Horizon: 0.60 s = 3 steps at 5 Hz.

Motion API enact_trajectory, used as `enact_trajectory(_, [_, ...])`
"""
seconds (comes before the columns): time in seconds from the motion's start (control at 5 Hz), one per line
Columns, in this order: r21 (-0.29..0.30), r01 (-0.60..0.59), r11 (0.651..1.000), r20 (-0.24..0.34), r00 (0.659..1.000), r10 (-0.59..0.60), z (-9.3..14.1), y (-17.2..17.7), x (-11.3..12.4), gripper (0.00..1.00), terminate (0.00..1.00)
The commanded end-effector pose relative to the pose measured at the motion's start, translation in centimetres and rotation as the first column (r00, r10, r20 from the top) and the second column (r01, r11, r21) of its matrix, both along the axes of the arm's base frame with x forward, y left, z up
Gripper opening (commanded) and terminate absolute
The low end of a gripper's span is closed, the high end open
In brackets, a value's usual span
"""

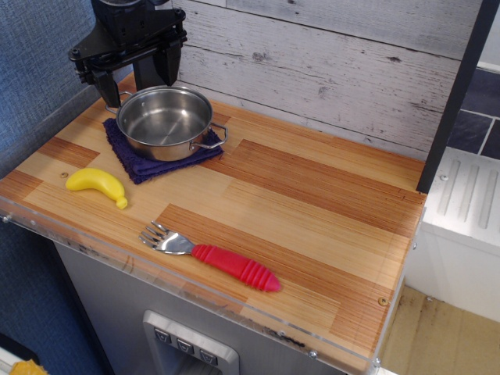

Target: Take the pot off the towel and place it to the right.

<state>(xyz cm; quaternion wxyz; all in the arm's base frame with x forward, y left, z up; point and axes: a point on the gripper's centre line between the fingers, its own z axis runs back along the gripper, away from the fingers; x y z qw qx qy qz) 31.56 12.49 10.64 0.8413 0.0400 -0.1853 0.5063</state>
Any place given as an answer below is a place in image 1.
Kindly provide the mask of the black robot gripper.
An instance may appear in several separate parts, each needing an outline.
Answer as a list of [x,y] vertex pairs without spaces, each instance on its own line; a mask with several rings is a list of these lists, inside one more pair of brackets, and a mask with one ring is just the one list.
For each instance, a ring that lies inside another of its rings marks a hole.
[[69,51],[83,83],[95,84],[106,105],[121,104],[113,71],[153,58],[164,84],[172,86],[180,69],[181,48],[187,40],[184,10],[166,1],[93,1],[95,25]]

